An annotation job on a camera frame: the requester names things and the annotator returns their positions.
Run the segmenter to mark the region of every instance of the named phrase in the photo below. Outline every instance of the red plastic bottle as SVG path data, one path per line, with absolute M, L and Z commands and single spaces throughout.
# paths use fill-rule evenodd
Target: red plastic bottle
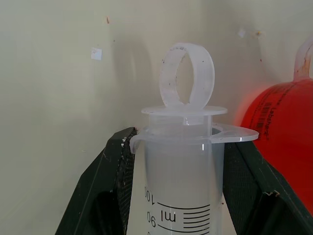
M 242 126 L 260 133 L 254 143 L 313 215 L 313 80 L 309 77 L 313 36 L 299 49 L 294 80 L 262 92 Z

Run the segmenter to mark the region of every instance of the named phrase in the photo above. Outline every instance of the white wall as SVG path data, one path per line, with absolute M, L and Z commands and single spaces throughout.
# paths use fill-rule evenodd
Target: white wall
M 249 92 L 292 80 L 312 11 L 312 0 L 2 1 L 0 234 L 54 234 L 107 139 L 142 127 L 141 108 L 162 103 L 159 67 L 175 42 L 210 52 L 209 104 L 227 107 L 218 120 L 233 122 Z M 91 47 L 102 61 L 90 59 Z M 179 74 L 186 100 L 191 66 Z

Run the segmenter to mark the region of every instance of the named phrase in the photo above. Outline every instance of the wall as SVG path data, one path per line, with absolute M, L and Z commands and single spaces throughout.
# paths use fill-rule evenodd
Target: wall
M 0 233 L 54 234 L 107 139 L 144 126 L 141 108 L 162 104 L 159 67 L 175 42 L 210 52 L 209 104 L 227 107 L 216 120 L 230 123 L 250 92 L 292 80 L 312 11 L 311 0 L 2 2 Z M 91 60 L 91 47 L 103 50 L 102 61 Z M 183 63 L 179 93 L 187 100 L 192 68 Z

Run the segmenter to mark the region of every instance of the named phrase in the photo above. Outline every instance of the measurement markings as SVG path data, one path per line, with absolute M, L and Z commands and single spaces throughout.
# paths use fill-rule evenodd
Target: measurement markings
M 203 212 L 208 212 L 210 209 L 208 210 L 205 210 L 205 211 L 200 211 L 200 212 L 193 212 L 193 213 L 184 213 L 184 214 L 200 214 L 200 213 L 203 213 Z
M 199 226 L 194 226 L 194 227 L 184 227 L 184 229 L 194 229 L 194 228 L 200 228 L 200 227 L 203 227 L 205 225 L 208 225 L 209 223 L 207 224 L 203 224 L 203 225 L 199 225 Z
M 197 231 L 177 231 L 177 230 L 172 230 L 172 229 L 165 228 L 165 227 L 163 227 L 163 226 L 161 226 L 161 225 L 159 225 L 159 224 L 158 224 L 158 226 L 161 227 L 161 228 L 163 228 L 163 229 L 172 231 L 172 232 L 183 233 L 183 234 L 191 234 L 191 233 L 202 232 L 202 231 L 207 230 L 207 229 L 210 228 L 210 227 L 207 227 L 207 228 L 205 228 L 205 229 L 201 229 L 201 230 L 197 230 Z
M 205 222 L 207 220 L 209 220 L 210 218 L 208 219 L 205 219 L 205 220 L 201 220 L 201 221 L 195 221 L 195 222 L 184 222 L 184 224 L 196 224 L 196 223 L 201 223 L 201 222 Z
M 198 218 L 206 217 L 206 216 L 208 216 L 208 215 L 210 215 L 210 214 L 205 214 L 205 215 L 198 216 L 198 217 L 188 217 L 188 218 L 185 218 L 185 217 L 184 217 L 184 219 L 198 219 Z
M 173 209 L 178 209 L 178 210 L 195 210 L 195 209 L 201 209 L 201 208 L 205 208 L 205 207 L 209 207 L 209 205 L 203 206 L 203 207 L 195 207 L 195 208 L 178 208 L 178 207 L 171 207 L 171 206 L 167 206 L 165 204 L 162 204 L 160 202 L 158 202 L 159 205 L 164 206 L 164 207 L 168 207 L 168 208 L 173 208 Z

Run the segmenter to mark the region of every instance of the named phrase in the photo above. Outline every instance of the bottle handle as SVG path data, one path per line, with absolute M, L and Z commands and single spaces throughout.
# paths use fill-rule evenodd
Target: bottle handle
M 194 71 L 194 85 L 189 102 L 183 104 L 177 92 L 177 69 L 185 54 L 188 54 Z M 186 106 L 202 109 L 208 103 L 214 88 L 213 60 L 204 47 L 191 43 L 177 43 L 169 49 L 163 63 L 159 78 L 160 93 L 164 105 L 169 108 Z
M 299 48 L 295 63 L 293 80 L 300 81 L 310 77 L 310 65 L 313 57 L 313 35 L 310 36 Z

